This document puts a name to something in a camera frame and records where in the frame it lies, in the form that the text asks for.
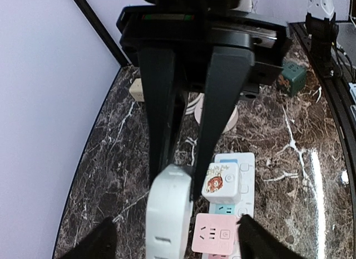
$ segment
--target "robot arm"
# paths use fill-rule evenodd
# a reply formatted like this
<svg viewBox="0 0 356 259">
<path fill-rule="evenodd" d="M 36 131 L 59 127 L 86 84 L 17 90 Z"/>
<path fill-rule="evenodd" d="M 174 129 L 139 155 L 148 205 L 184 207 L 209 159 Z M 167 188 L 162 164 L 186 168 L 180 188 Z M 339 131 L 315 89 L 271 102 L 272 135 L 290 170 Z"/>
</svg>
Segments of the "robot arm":
<svg viewBox="0 0 356 259">
<path fill-rule="evenodd" d="M 308 13 L 313 18 L 331 20 L 335 13 L 333 0 L 309 0 Z"/>
</svg>

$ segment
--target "power socket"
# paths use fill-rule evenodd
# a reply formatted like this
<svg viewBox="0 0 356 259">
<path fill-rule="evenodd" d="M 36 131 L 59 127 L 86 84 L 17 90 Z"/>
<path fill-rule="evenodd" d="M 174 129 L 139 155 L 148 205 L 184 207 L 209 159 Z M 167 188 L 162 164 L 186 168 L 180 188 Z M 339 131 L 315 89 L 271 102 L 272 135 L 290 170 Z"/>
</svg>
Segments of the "power socket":
<svg viewBox="0 0 356 259">
<path fill-rule="evenodd" d="M 215 214 L 235 214 L 235 205 L 217 204 Z"/>
<path fill-rule="evenodd" d="M 254 197 L 255 197 L 255 156 L 253 153 L 228 153 L 217 154 L 214 162 L 216 163 L 236 163 L 241 174 L 241 201 L 235 205 L 213 204 L 209 205 L 209 213 L 228 214 L 228 208 L 233 209 L 233 214 L 240 219 L 242 214 L 254 216 Z M 202 259 L 241 259 L 239 238 L 236 233 L 234 251 L 230 256 L 221 256 L 217 253 L 203 253 Z"/>
<path fill-rule="evenodd" d="M 128 90 L 131 94 L 131 96 L 138 102 L 145 102 L 144 98 L 144 90 L 142 88 L 142 82 L 140 78 L 137 78 L 132 85 L 130 86 L 130 89 Z"/>
<path fill-rule="evenodd" d="M 230 255 L 234 251 L 237 217 L 199 213 L 195 219 L 191 249 L 213 255 Z"/>
</svg>

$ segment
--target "cable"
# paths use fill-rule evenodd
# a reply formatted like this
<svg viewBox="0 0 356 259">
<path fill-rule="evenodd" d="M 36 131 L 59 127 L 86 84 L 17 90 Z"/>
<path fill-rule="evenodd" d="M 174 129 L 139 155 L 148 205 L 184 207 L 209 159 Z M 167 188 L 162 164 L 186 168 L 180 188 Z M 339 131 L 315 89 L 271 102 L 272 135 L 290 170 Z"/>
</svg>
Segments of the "cable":
<svg viewBox="0 0 356 259">
<path fill-rule="evenodd" d="M 339 52 L 341 52 L 344 55 L 344 57 L 348 60 L 348 62 L 350 64 L 350 69 L 347 67 L 345 61 L 341 57 L 339 57 L 340 60 L 342 61 L 343 65 L 344 65 L 344 67 L 349 72 L 349 74 L 350 74 L 350 76 L 352 78 L 352 82 L 356 82 L 356 79 L 355 79 L 356 78 L 356 71 L 355 71 L 355 74 L 354 74 L 354 72 L 353 72 L 354 69 L 353 69 L 353 64 L 352 64 L 351 58 L 349 57 L 349 55 L 347 55 L 347 53 L 345 52 L 345 49 L 342 47 L 342 45 L 339 45 L 338 43 L 337 43 L 337 50 Z"/>
<path fill-rule="evenodd" d="M 203 97 L 203 93 L 200 93 L 194 100 L 188 103 L 185 115 L 190 115 L 194 113 L 195 107 L 198 104 L 199 100 Z"/>
<path fill-rule="evenodd" d="M 356 28 L 356 23 L 354 22 L 354 20 L 356 20 L 356 17 L 353 17 L 353 16 L 351 16 L 351 14 L 350 14 L 350 18 L 351 18 L 351 22 L 352 22 L 352 24 L 355 26 L 355 28 Z"/>
<path fill-rule="evenodd" d="M 346 63 L 345 61 L 340 57 L 340 60 L 341 62 L 343 63 L 344 67 L 346 68 L 346 70 L 349 72 L 350 76 L 351 76 L 351 79 L 352 79 L 352 82 L 355 83 L 356 80 L 355 80 L 355 77 L 353 76 L 353 73 L 351 72 L 351 70 L 346 66 Z"/>
<path fill-rule="evenodd" d="M 338 62 L 338 66 L 339 66 L 339 69 L 340 69 L 340 72 L 341 72 L 341 77 L 340 78 L 342 79 L 343 76 L 344 76 L 344 70 L 343 70 L 343 67 L 342 67 L 342 65 L 340 63 L 340 56 L 339 56 L 338 50 L 337 50 L 336 45 L 335 45 L 334 42 L 332 42 L 332 46 L 334 48 L 336 60 Z"/>
</svg>

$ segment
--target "white device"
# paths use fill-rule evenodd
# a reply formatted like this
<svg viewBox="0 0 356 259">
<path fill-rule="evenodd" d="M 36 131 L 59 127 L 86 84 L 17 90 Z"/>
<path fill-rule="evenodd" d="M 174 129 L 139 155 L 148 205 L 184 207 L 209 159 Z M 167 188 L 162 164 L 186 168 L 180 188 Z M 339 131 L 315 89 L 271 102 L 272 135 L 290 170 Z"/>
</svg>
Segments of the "white device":
<svg viewBox="0 0 356 259">
<path fill-rule="evenodd" d="M 333 0 L 309 0 L 308 1 L 308 13 L 313 18 L 320 20 L 332 19 L 334 16 L 334 3 Z"/>
<path fill-rule="evenodd" d="M 198 124 L 200 124 L 203 103 L 204 103 L 204 97 L 202 96 L 201 99 L 199 100 L 199 102 L 196 104 L 196 107 L 194 110 L 194 117 Z M 233 111 L 226 127 L 224 128 L 223 134 L 227 133 L 228 131 L 230 131 L 232 128 L 235 127 L 236 123 L 238 122 L 238 118 L 239 118 L 239 113 L 238 113 L 237 107 L 235 106 L 234 111 Z"/>
<path fill-rule="evenodd" d="M 240 189 L 241 174 L 237 163 L 211 163 L 201 194 L 210 203 L 237 204 Z"/>
<path fill-rule="evenodd" d="M 128 91 L 137 102 L 145 102 L 141 78 L 135 79 Z"/>
<path fill-rule="evenodd" d="M 193 210 L 191 177 L 174 164 L 154 180 L 146 210 L 146 258 L 182 259 Z"/>
<path fill-rule="evenodd" d="M 254 216 L 255 202 L 255 155 L 253 153 L 222 153 L 215 156 L 215 163 L 235 163 L 240 172 L 240 201 L 237 204 L 209 204 L 209 213 L 235 215 L 238 219 L 243 214 Z M 203 253 L 201 259 L 241 259 L 238 236 L 234 243 L 234 251 L 229 256 L 210 255 Z"/>
</svg>

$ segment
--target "white round object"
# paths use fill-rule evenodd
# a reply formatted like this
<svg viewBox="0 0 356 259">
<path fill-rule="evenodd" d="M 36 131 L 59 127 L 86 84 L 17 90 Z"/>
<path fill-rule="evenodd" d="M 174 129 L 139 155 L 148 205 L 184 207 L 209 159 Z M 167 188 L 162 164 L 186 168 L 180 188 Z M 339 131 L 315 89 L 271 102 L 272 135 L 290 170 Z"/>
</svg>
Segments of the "white round object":
<svg viewBox="0 0 356 259">
<path fill-rule="evenodd" d="M 225 177 L 225 180 L 226 182 L 233 182 L 235 180 L 235 176 L 233 174 L 228 174 L 226 177 Z"/>
<path fill-rule="evenodd" d="M 146 259 L 183 259 L 193 202 L 191 177 L 170 164 L 154 180 L 146 209 Z"/>
<path fill-rule="evenodd" d="M 197 121 L 198 124 L 200 124 L 200 118 L 201 118 L 201 111 L 202 111 L 202 105 L 204 102 L 204 97 L 202 97 L 199 102 L 196 104 L 196 108 L 194 111 L 194 117 L 195 120 Z M 232 128 L 234 128 L 234 126 L 236 125 L 236 123 L 238 122 L 238 118 L 239 118 L 239 114 L 238 114 L 238 109 L 235 106 L 233 114 L 231 115 L 228 124 L 226 125 L 223 134 L 225 134 L 226 132 L 230 131 Z"/>
</svg>

